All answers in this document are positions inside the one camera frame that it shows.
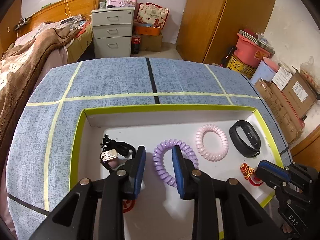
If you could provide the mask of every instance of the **white tray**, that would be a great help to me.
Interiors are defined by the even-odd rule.
[[[99,162],[100,143],[104,134],[108,134],[116,141],[129,143],[136,149],[139,145],[146,148],[147,157],[142,190],[135,207],[124,214],[126,240],[191,239],[193,201],[181,200],[176,188],[162,182],[154,170],[152,153],[157,144],[169,139],[184,141],[197,153],[195,134],[202,125],[207,123],[213,123],[223,129],[229,139],[229,152],[224,159],[218,162],[208,161],[197,153],[199,169],[215,179],[224,181],[228,178],[238,179],[262,206],[265,206],[274,195],[274,191],[265,184],[253,187],[244,179],[239,168],[244,162],[255,168],[261,160],[268,160],[283,167],[279,152],[265,122],[259,112],[252,107],[121,106],[85,109],[84,112],[85,114],[79,119],[73,147],[71,186],[84,177],[94,181],[109,175],[109,172]],[[229,128],[238,120],[250,122],[260,136],[261,153],[256,158],[243,157],[231,141]],[[242,129],[239,128],[237,131],[241,138],[250,145]],[[221,143],[216,134],[209,132],[204,137],[204,144],[208,150],[214,151],[220,147]],[[171,150],[164,154],[164,166],[169,174],[174,176]],[[217,207],[220,238],[223,238],[222,217],[218,201]]]

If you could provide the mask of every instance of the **wooden wardrobe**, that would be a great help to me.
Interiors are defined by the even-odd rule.
[[[177,39],[184,60],[220,64],[240,29],[263,33],[275,0],[187,0]]]
[[[320,170],[320,125],[291,150],[296,163]]]

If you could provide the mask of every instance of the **metal screw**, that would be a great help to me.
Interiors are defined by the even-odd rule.
[[[119,170],[119,171],[117,171],[117,175],[118,175],[119,177],[124,176],[124,175],[126,175],[126,174],[127,174],[127,172],[126,172],[125,170]]]
[[[230,185],[237,185],[238,184],[238,180],[234,179],[234,178],[228,179],[228,182]]]
[[[192,175],[193,176],[200,176],[201,175],[201,171],[200,170],[193,170],[192,171]]]
[[[89,184],[90,180],[88,178],[81,179],[80,184],[82,186]]]

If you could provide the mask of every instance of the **drawer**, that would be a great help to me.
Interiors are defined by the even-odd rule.
[[[131,37],[94,39],[96,58],[130,57]]]
[[[131,10],[107,11],[92,14],[92,26],[110,24],[132,24],[133,12]]]
[[[114,24],[93,27],[95,39],[111,37],[131,37],[132,24]]]

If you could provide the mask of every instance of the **tile floor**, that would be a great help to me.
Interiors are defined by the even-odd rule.
[[[175,48],[175,44],[163,42],[161,52],[140,51],[139,54],[131,55],[131,57],[160,57],[182,60]]]

